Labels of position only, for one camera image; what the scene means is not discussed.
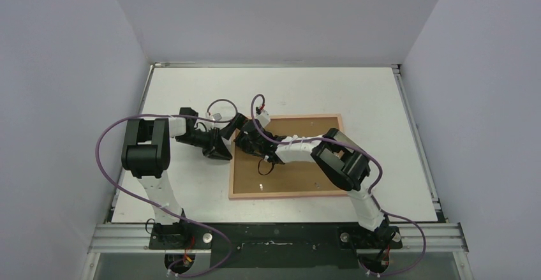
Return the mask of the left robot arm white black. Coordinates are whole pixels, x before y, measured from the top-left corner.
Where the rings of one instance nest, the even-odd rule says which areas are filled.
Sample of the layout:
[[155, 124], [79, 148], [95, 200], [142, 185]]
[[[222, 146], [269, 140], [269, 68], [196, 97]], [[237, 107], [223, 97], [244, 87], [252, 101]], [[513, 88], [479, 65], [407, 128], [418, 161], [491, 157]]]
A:
[[122, 148], [122, 167], [143, 186], [153, 202], [154, 225], [151, 236], [180, 249], [193, 238], [191, 228], [183, 219], [184, 209], [177, 201], [167, 170], [171, 160], [170, 141], [199, 147], [204, 157], [230, 161], [232, 155], [214, 120], [220, 115], [207, 115], [199, 129], [198, 113], [182, 107], [178, 117], [155, 120], [130, 119], [126, 125]]

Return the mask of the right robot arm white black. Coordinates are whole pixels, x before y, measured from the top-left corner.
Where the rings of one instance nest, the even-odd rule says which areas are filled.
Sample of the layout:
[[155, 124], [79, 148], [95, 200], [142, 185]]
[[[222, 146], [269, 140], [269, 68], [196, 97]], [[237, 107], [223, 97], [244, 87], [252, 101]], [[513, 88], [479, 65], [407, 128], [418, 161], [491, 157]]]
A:
[[236, 148], [272, 168], [289, 163], [316, 164], [335, 187], [348, 195], [366, 246], [377, 247], [396, 236], [388, 215], [375, 202], [372, 189], [364, 182], [371, 172], [371, 156], [337, 128], [317, 136], [283, 136], [266, 130], [270, 122], [269, 114], [258, 107], [252, 118], [237, 114], [219, 135], [233, 139]]

